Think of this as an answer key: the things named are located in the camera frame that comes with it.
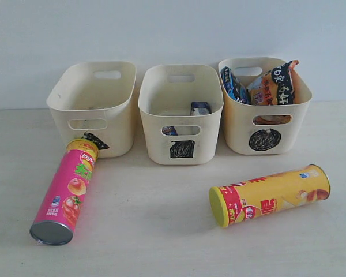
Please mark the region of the yellow Lays chips can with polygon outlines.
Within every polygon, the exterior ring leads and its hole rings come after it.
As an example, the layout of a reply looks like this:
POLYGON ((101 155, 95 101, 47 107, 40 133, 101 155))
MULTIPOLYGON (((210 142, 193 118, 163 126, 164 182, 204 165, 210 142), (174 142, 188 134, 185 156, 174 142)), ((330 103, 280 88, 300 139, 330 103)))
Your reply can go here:
POLYGON ((326 200, 328 176, 319 166, 258 177, 209 189, 209 202, 221 227, 326 200))

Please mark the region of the blue white milk carton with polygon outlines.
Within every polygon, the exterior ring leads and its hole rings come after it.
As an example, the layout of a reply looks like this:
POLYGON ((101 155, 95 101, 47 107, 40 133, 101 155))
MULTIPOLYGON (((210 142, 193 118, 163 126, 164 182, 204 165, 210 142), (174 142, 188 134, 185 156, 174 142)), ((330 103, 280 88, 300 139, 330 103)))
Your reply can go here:
MULTIPOLYGON (((190 108, 190 116, 208 115, 212 110, 207 102, 193 101, 190 108)), ((198 126, 163 126, 162 134, 166 136, 188 136, 200 132, 198 126)))

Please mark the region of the cream left plastic bin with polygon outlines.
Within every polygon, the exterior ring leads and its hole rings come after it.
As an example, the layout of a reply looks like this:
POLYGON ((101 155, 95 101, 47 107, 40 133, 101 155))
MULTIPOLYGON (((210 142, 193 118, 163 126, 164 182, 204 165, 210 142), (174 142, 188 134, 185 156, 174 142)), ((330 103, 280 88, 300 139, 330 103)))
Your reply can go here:
POLYGON ((46 101, 63 142, 91 140, 101 158, 126 154, 134 141, 136 73, 136 66, 125 61, 66 69, 46 101))

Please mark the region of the pink Lays chips can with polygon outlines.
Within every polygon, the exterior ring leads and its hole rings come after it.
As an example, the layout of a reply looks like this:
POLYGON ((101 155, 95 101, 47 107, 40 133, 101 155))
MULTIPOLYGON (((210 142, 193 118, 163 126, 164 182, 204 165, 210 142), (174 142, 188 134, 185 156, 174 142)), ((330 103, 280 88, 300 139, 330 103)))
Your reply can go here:
POLYGON ((68 143, 29 229, 32 238, 47 245, 64 245, 72 240, 98 156, 98 147, 87 139, 68 143))

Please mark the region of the cream plastic bin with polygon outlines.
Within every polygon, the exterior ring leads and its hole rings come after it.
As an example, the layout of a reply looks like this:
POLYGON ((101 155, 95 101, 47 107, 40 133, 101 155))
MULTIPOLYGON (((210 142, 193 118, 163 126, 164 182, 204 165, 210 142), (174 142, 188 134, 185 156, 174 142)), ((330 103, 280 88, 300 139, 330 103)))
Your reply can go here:
POLYGON ((63 142, 91 140, 101 158, 126 154, 134 141, 136 73, 136 66, 125 61, 66 69, 46 101, 63 142))
POLYGON ((224 106, 208 65, 159 65, 143 78, 138 108, 149 157, 163 165, 197 165, 216 152, 224 106))
POLYGON ((227 145, 245 155, 281 154, 289 151, 296 140, 312 93, 294 71, 295 104, 254 106, 232 100, 224 89, 220 72, 228 66, 247 88, 257 77, 286 61, 276 58, 232 58, 218 64, 224 95, 223 130, 227 145))

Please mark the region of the orange noodle packet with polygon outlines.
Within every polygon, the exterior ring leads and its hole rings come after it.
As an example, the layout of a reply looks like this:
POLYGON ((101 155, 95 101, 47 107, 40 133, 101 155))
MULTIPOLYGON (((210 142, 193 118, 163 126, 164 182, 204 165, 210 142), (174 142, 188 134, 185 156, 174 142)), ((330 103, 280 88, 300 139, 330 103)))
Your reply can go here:
POLYGON ((247 86, 250 103, 254 106, 286 106, 295 104, 292 73, 298 60, 276 66, 257 77, 247 86))

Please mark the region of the cream middle plastic bin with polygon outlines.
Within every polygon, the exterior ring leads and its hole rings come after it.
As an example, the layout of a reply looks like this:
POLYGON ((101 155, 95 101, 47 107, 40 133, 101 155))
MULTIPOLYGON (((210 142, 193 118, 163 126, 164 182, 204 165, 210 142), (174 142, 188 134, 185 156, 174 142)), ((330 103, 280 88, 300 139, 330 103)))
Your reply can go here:
POLYGON ((224 106, 208 65, 159 65, 143 78, 138 108, 149 157, 163 165, 197 165, 216 152, 224 106))

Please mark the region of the cream right plastic bin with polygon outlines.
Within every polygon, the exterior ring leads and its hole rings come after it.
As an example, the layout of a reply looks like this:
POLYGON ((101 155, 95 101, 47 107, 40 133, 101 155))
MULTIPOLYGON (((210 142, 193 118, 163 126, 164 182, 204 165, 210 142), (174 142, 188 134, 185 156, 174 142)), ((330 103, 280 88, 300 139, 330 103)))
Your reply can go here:
POLYGON ((281 154, 289 151, 296 140, 312 93, 294 71, 295 104, 254 106, 232 100, 224 89, 220 72, 228 66, 247 88, 257 77, 286 61, 276 58, 232 58, 218 64, 224 95, 223 130, 227 145, 245 155, 281 154))

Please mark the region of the blue snack bag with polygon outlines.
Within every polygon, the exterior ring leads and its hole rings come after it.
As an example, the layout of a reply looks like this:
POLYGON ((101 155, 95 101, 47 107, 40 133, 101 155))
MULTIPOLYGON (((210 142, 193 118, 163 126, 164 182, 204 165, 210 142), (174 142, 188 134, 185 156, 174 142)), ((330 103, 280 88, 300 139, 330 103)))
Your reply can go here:
POLYGON ((232 100, 242 104, 251 104, 248 90, 233 74, 232 70, 228 66, 222 68, 220 75, 224 89, 232 100))

